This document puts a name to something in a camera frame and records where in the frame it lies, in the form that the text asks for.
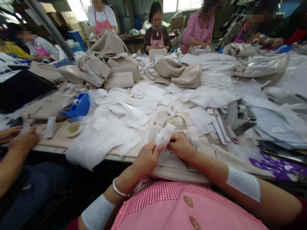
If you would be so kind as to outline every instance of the hair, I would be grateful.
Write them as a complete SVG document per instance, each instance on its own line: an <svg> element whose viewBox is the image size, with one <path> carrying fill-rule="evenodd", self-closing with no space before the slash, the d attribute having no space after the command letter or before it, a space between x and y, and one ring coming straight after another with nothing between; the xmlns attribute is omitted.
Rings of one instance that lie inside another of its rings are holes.
<svg viewBox="0 0 307 230"><path fill-rule="evenodd" d="M154 13L161 12L162 13L162 6L160 2L153 2L149 11L149 23L152 23L152 18Z"/></svg>
<svg viewBox="0 0 307 230"><path fill-rule="evenodd" d="M202 13L208 13L208 11L213 7L217 6L217 10L220 10L223 7L224 0L204 0L201 7Z"/></svg>

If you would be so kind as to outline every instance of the pink apron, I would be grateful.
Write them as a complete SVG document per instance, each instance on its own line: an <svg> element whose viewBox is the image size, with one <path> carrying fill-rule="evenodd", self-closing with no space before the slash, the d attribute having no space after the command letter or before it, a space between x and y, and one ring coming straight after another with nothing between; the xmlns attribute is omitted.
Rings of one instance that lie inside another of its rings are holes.
<svg viewBox="0 0 307 230"><path fill-rule="evenodd" d="M109 23L108 17L106 16L106 20L103 22L97 21L96 20L96 12L95 12L95 21L96 21L96 32L97 34L100 34L103 29L112 29L111 24Z"/></svg>
<svg viewBox="0 0 307 230"><path fill-rule="evenodd" d="M243 25L243 27L242 27L242 29L241 29L241 31L240 31L238 37L234 40L234 43L244 43L244 42L245 42L244 40L240 39L240 36L241 36L243 30L245 29L245 27L246 27L246 22L244 23L244 25Z"/></svg>
<svg viewBox="0 0 307 230"><path fill-rule="evenodd" d="M160 40L153 40L153 34L154 33L155 32L153 31L153 33L151 35L150 46L164 46L162 32L161 32L161 39Z"/></svg>
<svg viewBox="0 0 307 230"><path fill-rule="evenodd" d="M41 57L49 57L51 54L47 52L47 50L45 50L45 48L41 45L39 46L33 46L36 53L41 56Z"/></svg>

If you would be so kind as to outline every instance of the jeans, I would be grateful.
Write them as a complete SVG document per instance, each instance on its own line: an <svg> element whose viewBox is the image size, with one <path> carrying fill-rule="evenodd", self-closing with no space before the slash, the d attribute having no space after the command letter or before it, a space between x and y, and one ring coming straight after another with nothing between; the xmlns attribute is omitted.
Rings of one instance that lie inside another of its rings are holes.
<svg viewBox="0 0 307 230"><path fill-rule="evenodd" d="M25 168L30 172L26 186L1 220L0 229L20 229L69 177L68 169L51 162L25 166Z"/></svg>

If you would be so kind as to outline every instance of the white shirt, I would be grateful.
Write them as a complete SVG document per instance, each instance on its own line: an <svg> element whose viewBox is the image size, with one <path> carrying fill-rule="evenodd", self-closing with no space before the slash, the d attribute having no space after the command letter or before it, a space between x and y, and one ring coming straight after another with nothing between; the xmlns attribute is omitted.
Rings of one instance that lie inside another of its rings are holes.
<svg viewBox="0 0 307 230"><path fill-rule="evenodd" d="M40 49L40 46L42 46L50 54L58 53L58 50L50 42L46 41L42 37L37 37L35 42L36 42L36 47L39 49ZM30 56L33 56L33 55L38 56L38 53L36 52L34 45L27 44L27 46L29 47L29 50L30 50Z"/></svg>
<svg viewBox="0 0 307 230"><path fill-rule="evenodd" d="M89 23L91 27L96 27L96 20L100 22L108 20L112 26L116 26L116 28L118 28L115 14L110 6L105 5L104 12L96 12L96 20L95 20L95 8L91 6L89 7L87 16L89 18Z"/></svg>

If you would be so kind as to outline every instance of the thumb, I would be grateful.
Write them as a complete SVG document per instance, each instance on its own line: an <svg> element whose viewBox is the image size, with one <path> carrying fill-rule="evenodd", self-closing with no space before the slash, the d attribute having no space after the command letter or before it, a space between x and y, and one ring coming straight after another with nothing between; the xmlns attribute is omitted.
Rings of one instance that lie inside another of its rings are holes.
<svg viewBox="0 0 307 230"><path fill-rule="evenodd" d="M161 152L163 151L163 149L164 149L164 145L159 145L158 147L156 147L153 151L153 156L159 159L159 156Z"/></svg>

